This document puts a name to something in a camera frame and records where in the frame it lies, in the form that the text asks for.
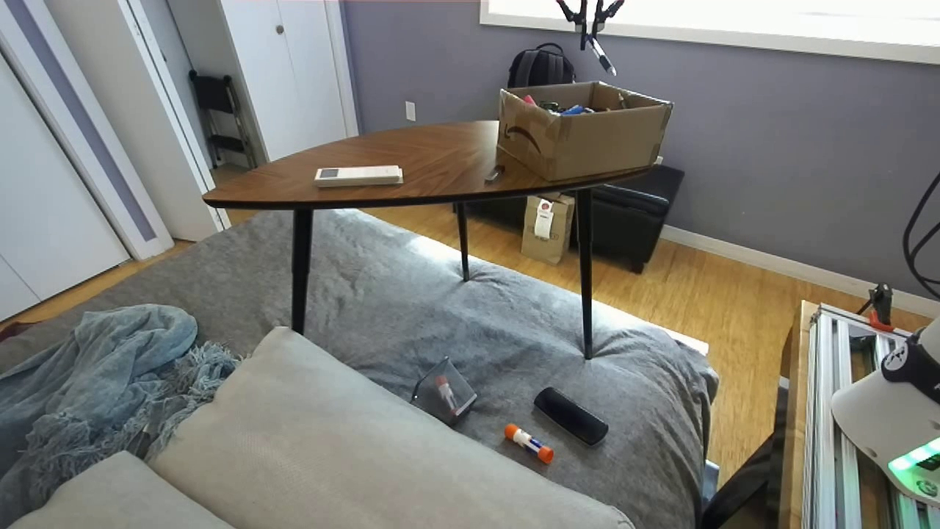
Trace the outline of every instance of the black table leg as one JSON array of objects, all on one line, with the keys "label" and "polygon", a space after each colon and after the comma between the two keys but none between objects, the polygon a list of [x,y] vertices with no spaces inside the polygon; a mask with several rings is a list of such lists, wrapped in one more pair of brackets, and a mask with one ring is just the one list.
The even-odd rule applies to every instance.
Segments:
[{"label": "black table leg", "polygon": [[581,323],[585,323],[585,359],[594,355],[594,236],[590,236],[590,188],[577,193],[578,199],[578,251],[581,251]]},{"label": "black table leg", "polygon": [[293,210],[293,292],[292,292],[292,330],[302,336],[305,323],[305,289],[311,271],[311,236],[315,236],[315,211]]},{"label": "black table leg", "polygon": [[467,204],[455,204],[458,211],[458,236],[461,236],[461,271],[465,282],[471,280],[471,261],[467,261]]}]

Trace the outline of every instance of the wooden floor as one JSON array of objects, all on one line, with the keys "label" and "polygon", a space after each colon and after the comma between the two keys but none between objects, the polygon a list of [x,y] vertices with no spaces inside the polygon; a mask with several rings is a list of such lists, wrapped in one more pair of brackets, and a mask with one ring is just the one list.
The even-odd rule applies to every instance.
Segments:
[{"label": "wooden floor", "polygon": [[[378,210],[377,218],[458,246],[455,220],[447,207]],[[521,274],[578,292],[578,260],[571,254],[561,264],[544,264],[521,254],[521,236],[502,227],[471,220],[471,254]],[[86,282],[17,320],[46,320],[95,298],[98,292],[145,271],[123,264],[95,282]],[[775,382],[782,376],[782,351],[798,299],[828,304],[857,312],[865,299],[820,285],[796,282],[779,274],[747,267],[721,255],[660,242],[641,276],[596,260],[596,299],[630,315],[671,327],[712,343],[712,365],[722,376],[712,424],[707,459],[729,478],[772,427]],[[892,320],[916,330],[925,318],[895,312]]]}]

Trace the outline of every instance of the remote control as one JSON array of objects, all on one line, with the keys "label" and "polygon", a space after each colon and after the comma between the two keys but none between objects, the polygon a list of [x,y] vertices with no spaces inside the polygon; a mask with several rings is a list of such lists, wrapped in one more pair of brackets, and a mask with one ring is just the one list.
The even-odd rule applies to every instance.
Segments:
[{"label": "remote control", "polygon": [[544,389],[536,398],[536,409],[547,412],[555,424],[561,424],[568,431],[581,437],[585,443],[596,443],[609,436],[609,427],[588,414],[581,405],[571,404],[555,389]]},{"label": "remote control", "polygon": [[402,185],[399,165],[317,168],[317,188]]}]

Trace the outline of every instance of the gray blanket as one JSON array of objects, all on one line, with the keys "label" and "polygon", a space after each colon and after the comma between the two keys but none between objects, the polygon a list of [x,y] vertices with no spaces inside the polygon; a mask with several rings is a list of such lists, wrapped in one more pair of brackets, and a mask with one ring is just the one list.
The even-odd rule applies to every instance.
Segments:
[{"label": "gray blanket", "polygon": [[111,452],[146,452],[211,399],[234,355],[196,342],[170,305],[91,312],[55,348],[0,376],[0,526]]},{"label": "gray blanket", "polygon": [[[697,526],[707,362],[602,304],[596,359],[585,362],[577,295],[480,260],[471,276],[461,282],[458,254],[444,243],[362,211],[317,214],[305,336],[399,398],[450,362],[480,393],[458,431],[613,503],[638,526]],[[182,305],[205,337],[246,355],[270,327],[292,323],[292,214],[258,214],[86,308],[130,304]],[[0,370],[70,330],[79,312],[0,343]],[[602,417],[609,437],[585,446],[536,412],[536,393],[550,386]],[[555,465],[506,443],[509,421],[552,443]]]}]

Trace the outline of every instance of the black bag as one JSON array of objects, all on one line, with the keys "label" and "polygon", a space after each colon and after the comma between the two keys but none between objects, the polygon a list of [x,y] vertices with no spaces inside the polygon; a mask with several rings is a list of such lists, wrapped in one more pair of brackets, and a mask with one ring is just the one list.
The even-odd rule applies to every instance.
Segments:
[{"label": "black bag", "polygon": [[509,89],[559,85],[572,79],[577,79],[577,69],[563,57],[563,46],[555,41],[544,41],[538,46],[521,49],[509,69]]}]

